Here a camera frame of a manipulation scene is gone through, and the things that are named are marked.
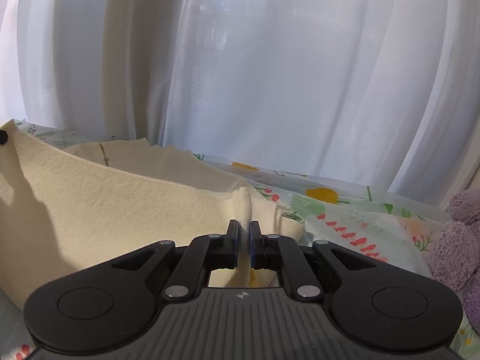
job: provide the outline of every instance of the cream knit fabric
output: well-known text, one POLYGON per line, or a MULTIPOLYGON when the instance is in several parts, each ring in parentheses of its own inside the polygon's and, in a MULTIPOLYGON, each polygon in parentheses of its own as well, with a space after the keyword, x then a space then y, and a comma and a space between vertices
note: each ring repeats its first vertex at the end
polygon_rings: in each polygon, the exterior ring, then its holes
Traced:
POLYGON ((243 177, 199 161, 190 150, 180 151, 173 145, 166 148, 150 146, 145 138, 113 140, 101 144, 84 143, 70 146, 64 151, 97 164, 189 185, 200 190, 232 192, 246 187, 253 197, 264 199, 243 177))
MULTIPOLYGON (((225 233, 230 219, 246 229, 253 212, 263 232, 284 234, 279 209, 252 204, 244 187, 210 192, 136 175, 51 147, 13 121, 0 128, 9 135, 0 146, 0 287, 20 308, 50 280, 161 239, 187 245, 225 233)), ((245 253, 238 271, 222 271, 211 285, 246 286, 245 253)))

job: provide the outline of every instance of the white curtain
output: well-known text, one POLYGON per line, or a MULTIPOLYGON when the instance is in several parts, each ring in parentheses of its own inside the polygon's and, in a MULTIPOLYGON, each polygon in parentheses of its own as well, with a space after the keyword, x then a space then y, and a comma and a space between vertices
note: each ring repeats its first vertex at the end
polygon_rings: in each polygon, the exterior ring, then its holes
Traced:
POLYGON ((480 160, 479 0, 2 7, 1 119, 146 136, 435 205, 480 160))

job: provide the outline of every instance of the ribbed black surface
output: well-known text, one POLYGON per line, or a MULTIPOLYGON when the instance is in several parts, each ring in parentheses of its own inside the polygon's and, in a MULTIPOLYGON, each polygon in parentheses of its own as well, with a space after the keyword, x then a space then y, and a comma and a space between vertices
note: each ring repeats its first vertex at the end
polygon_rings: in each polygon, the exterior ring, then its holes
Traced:
MULTIPOLYGON (((33 360, 74 356, 35 352, 33 360)), ((165 307, 140 339, 85 360, 453 360, 447 348, 417 355, 387 355, 337 332, 323 309, 300 303, 282 288, 206 288, 186 304, 165 307)))

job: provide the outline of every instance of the fuzzy stuffed animal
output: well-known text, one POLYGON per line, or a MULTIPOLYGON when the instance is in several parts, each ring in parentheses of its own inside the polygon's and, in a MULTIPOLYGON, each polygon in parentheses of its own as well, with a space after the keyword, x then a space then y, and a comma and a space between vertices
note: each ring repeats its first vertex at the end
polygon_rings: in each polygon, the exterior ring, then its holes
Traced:
POLYGON ((450 200, 450 216, 433 240, 431 273, 453 291, 465 287, 463 307, 480 334, 480 190, 457 193, 450 200))

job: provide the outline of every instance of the logo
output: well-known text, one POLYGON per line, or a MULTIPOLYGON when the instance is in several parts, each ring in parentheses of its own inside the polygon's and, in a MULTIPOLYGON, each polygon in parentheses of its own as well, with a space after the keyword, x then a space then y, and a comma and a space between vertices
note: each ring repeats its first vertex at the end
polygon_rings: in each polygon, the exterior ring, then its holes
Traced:
POLYGON ((245 291, 237 293, 237 298, 240 298, 242 300, 248 298, 249 296, 250 296, 250 294, 248 292, 245 292, 245 291))

